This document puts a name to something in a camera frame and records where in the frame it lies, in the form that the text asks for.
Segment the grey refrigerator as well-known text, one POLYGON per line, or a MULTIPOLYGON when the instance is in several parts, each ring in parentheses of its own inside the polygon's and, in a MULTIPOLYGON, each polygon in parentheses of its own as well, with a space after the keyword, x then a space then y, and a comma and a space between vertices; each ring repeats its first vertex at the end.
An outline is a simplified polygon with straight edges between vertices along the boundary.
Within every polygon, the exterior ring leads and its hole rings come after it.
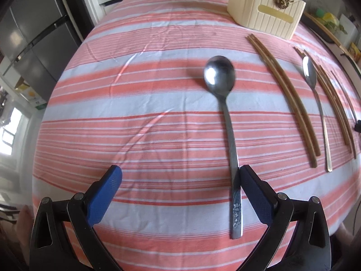
POLYGON ((48 101, 81 44, 62 0, 14 0, 1 19, 1 52, 48 101))

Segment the yellow green bag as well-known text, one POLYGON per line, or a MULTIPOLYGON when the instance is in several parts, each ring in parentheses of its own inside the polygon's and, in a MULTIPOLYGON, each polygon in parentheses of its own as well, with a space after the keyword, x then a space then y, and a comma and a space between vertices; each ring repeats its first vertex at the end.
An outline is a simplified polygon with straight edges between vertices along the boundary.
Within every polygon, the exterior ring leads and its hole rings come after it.
POLYGON ((323 26, 325 26, 331 33, 344 33, 347 34, 344 26, 340 24, 340 21, 334 14, 330 12, 325 12, 321 8, 315 10, 315 17, 323 26))

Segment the large steel spoon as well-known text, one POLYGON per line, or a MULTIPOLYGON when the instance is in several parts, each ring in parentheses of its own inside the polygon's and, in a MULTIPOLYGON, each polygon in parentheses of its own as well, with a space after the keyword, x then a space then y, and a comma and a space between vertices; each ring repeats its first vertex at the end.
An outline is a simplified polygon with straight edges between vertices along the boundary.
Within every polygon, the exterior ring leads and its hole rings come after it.
POLYGON ((236 72, 228 58, 214 56, 207 61, 203 76, 209 92, 217 98, 224 116, 231 173, 231 238, 236 240, 243 235, 241 178, 238 173, 239 160, 236 140, 226 103, 227 96, 236 82, 236 72))

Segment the cream ribbed utensil box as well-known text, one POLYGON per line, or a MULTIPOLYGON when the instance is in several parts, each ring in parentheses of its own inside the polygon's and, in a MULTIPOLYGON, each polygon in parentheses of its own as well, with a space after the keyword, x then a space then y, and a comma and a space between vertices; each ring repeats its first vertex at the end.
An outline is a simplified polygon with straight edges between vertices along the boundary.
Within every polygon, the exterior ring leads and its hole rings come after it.
POLYGON ((303 0, 228 0, 227 11, 238 25, 290 40, 305 6, 303 0))

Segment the small steel spoon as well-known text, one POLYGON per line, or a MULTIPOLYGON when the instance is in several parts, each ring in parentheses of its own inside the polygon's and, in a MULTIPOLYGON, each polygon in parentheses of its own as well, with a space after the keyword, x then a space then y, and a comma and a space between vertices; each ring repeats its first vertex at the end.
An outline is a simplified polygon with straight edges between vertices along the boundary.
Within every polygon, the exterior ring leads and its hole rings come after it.
POLYGON ((321 100, 316 91, 316 84, 317 84, 316 68, 315 68, 314 64, 311 62, 311 59, 306 55, 302 59, 302 69, 303 69, 303 76, 305 78, 305 81, 315 96, 315 100, 316 100, 317 107, 319 110, 321 123, 322 123, 323 138, 324 138, 326 171, 328 173, 331 173, 333 171, 333 166, 332 166, 332 159, 331 159, 331 153, 330 153, 330 144, 329 144, 327 125, 326 125, 326 121, 324 119, 324 113, 323 113, 323 109, 322 109, 321 100))

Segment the red striped tablecloth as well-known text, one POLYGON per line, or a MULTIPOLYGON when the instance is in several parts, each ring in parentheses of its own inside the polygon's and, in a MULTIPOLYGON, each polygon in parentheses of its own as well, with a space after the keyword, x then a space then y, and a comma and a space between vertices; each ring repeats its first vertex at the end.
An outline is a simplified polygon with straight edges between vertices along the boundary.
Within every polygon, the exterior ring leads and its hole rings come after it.
POLYGON ((240 164, 276 192, 320 198, 334 233, 360 197, 360 154, 352 154, 321 87, 302 76, 298 50, 322 66, 347 114, 360 100, 319 40, 299 25, 291 40, 257 33, 294 85, 323 141, 332 172, 312 168, 281 88, 237 25, 228 0, 123 0, 89 33, 58 81, 40 126, 33 205, 85 192, 111 165, 123 179, 95 226, 125 270, 235 270, 264 233, 243 198, 243 236, 229 236, 230 171, 224 118, 203 69, 227 57, 236 84, 227 104, 240 164))

